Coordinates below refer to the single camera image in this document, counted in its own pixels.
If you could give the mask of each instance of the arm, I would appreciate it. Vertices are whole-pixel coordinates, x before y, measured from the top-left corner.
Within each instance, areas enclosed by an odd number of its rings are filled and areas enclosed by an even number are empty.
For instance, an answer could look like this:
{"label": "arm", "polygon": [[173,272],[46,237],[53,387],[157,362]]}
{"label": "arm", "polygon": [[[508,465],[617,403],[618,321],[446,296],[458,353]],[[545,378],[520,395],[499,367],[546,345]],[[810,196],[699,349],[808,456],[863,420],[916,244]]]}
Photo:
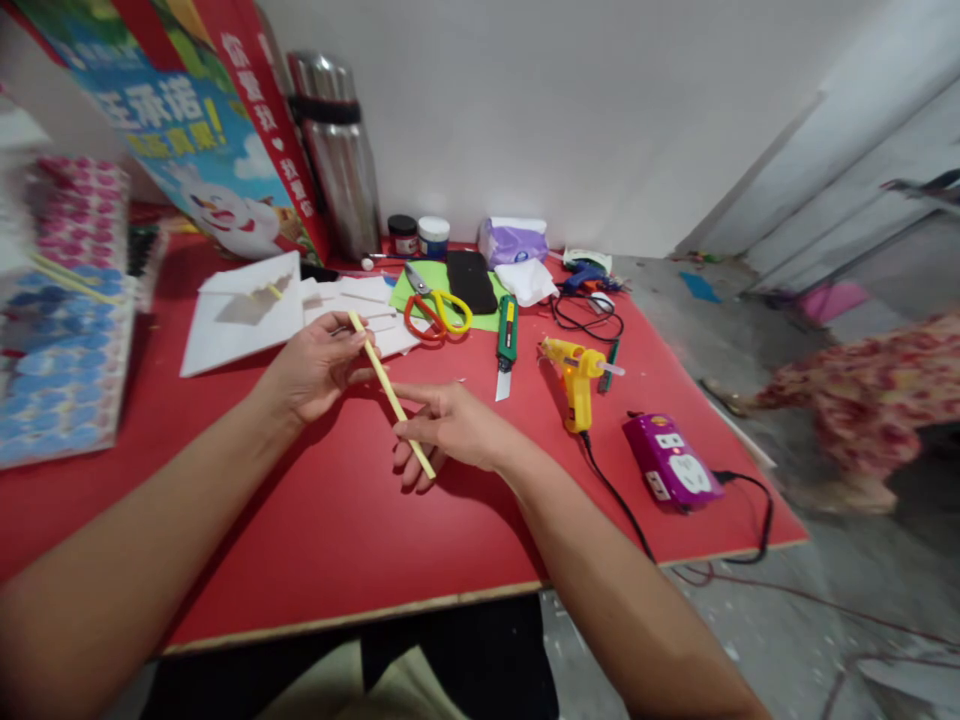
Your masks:
{"label": "arm", "polygon": [[[394,389],[426,404],[395,430],[435,446],[435,467],[449,455],[513,490],[557,593],[631,715],[769,717],[682,594],[553,458],[458,383]],[[410,455],[398,447],[403,482],[426,492]]]}
{"label": "arm", "polygon": [[332,313],[166,467],[0,591],[0,716],[95,717],[161,640],[240,511],[301,429],[372,371]]}

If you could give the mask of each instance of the purple tissue pack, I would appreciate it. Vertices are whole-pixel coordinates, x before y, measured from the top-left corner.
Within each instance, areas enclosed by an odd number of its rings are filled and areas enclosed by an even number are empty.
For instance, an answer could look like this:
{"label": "purple tissue pack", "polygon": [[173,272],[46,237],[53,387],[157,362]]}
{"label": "purple tissue pack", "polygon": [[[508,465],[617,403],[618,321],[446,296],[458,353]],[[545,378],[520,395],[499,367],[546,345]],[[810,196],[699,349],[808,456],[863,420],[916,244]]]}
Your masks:
{"label": "purple tissue pack", "polygon": [[528,218],[489,217],[480,226],[480,252],[487,267],[547,259],[547,223]]}
{"label": "purple tissue pack", "polygon": [[723,488],[669,415],[639,415],[623,425],[640,472],[658,503],[681,512],[723,497]]}

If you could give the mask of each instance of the purple power strip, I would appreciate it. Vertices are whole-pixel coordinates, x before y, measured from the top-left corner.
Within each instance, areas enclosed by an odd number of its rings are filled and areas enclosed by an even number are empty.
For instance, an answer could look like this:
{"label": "purple power strip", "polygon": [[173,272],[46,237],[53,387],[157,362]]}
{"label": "purple power strip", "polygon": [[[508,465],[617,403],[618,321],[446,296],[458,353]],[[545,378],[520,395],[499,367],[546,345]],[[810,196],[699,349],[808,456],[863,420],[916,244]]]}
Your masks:
{"label": "purple power strip", "polygon": [[669,415],[640,415],[623,434],[657,502],[681,512],[723,497],[723,488],[693,451]]}

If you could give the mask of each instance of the green paper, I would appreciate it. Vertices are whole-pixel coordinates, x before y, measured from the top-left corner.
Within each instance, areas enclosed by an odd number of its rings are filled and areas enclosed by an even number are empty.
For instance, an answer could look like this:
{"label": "green paper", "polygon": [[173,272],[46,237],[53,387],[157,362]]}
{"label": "green paper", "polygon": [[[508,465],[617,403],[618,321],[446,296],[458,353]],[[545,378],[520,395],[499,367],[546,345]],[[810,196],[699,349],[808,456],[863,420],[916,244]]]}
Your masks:
{"label": "green paper", "polygon": [[[445,263],[438,263],[432,260],[414,260],[413,267],[420,273],[420,277],[423,278],[423,281],[431,290],[450,292],[450,280],[447,278],[447,266]],[[497,296],[497,307],[499,308],[500,298],[508,293],[494,273],[488,272],[487,276],[490,278],[490,282],[493,283],[493,294]],[[390,296],[390,304],[400,312],[403,312],[407,308],[407,299],[413,294],[413,285],[411,285],[407,279],[407,274],[402,273],[400,279],[397,280],[397,286],[393,289],[393,295]],[[425,295],[423,301],[427,303],[432,310],[436,311],[432,297]],[[463,316],[457,312],[455,306],[450,303],[444,303],[444,305],[447,318],[452,324],[463,322]],[[410,314],[416,317],[425,317],[418,307],[414,307]],[[499,332],[500,310],[498,309],[497,312],[490,313],[489,315],[477,315],[474,313],[473,324],[470,327],[477,330],[487,330],[488,332]]]}

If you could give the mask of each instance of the cartoon character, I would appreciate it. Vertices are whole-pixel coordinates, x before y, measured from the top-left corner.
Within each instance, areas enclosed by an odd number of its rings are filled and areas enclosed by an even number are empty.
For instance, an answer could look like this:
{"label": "cartoon character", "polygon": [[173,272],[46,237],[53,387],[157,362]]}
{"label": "cartoon character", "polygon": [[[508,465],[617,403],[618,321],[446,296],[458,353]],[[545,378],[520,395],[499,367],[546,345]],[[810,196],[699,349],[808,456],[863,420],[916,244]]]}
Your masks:
{"label": "cartoon character", "polygon": [[180,181],[182,195],[200,229],[240,257],[263,260],[306,248],[281,233],[280,217],[265,202],[241,198],[222,185],[204,182],[193,165],[172,166],[168,172]]}

